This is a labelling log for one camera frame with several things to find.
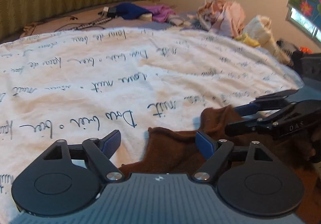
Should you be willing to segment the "cream puffy quilt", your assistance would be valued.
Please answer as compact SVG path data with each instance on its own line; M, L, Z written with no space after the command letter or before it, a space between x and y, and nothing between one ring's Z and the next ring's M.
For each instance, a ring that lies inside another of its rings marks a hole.
M261 48L266 49L280 63L288 65L290 58L276 44L271 27L272 21L269 17L257 15L243 28L243 33L258 41Z

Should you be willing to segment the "brown knit sweater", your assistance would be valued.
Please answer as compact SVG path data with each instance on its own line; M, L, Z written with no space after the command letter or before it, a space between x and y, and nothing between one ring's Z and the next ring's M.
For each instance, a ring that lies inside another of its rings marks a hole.
M143 159L122 165L135 173L180 173L233 212L271 222L296 214L320 223L320 126L286 134L269 123L244 121L230 107L207 108L199 129L148 129Z

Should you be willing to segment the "dark clothes pile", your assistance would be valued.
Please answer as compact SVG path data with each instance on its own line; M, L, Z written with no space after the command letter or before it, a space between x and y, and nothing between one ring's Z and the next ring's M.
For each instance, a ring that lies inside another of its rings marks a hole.
M314 54L314 52L307 47L297 47L295 44L288 42L284 39L279 39L276 44L281 48L281 50L290 58L290 62L287 66L294 67L292 55L295 52L298 52L298 57L301 57L303 54Z

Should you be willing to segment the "purple garment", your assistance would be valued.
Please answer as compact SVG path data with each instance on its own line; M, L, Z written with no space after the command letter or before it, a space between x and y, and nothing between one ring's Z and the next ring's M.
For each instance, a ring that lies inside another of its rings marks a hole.
M143 6L144 9L152 13L152 21L158 23L168 22L169 18L176 16L176 12L167 5Z

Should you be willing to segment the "window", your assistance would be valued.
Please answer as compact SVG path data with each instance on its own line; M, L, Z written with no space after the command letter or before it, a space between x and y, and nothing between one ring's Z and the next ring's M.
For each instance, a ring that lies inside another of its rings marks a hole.
M286 16L286 20L302 31L315 43L320 45L320 29L309 21L303 14L290 7Z

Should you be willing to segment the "yellow cloth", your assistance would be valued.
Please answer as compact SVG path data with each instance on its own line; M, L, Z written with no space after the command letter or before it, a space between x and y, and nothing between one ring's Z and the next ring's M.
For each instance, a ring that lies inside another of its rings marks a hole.
M252 39L251 37L249 37L248 33L243 33L237 37L234 38L236 41L239 42L243 42L243 44L248 45L250 47L256 48L256 47L260 47L260 43L255 40Z

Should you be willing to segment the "pink clothes pile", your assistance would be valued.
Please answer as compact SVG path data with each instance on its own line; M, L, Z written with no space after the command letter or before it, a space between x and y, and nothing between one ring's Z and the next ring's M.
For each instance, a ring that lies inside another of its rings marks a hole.
M211 0L198 8L196 18L204 30L236 38L242 34L245 12L236 1Z

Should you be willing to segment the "blue garment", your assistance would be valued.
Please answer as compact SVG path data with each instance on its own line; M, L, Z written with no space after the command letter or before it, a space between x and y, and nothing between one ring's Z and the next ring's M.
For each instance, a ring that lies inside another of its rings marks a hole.
M121 3L115 8L116 15L122 17L124 20L134 20L144 14L152 14L149 10L132 3Z

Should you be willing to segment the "white script-print bed sheet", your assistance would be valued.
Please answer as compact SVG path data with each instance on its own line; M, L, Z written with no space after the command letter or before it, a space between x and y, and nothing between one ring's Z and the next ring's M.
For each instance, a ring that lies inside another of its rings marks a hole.
M112 28L1 44L1 223L14 179L54 141L118 129L115 165L139 161L147 129L192 130L207 108L303 86L268 51L213 33Z

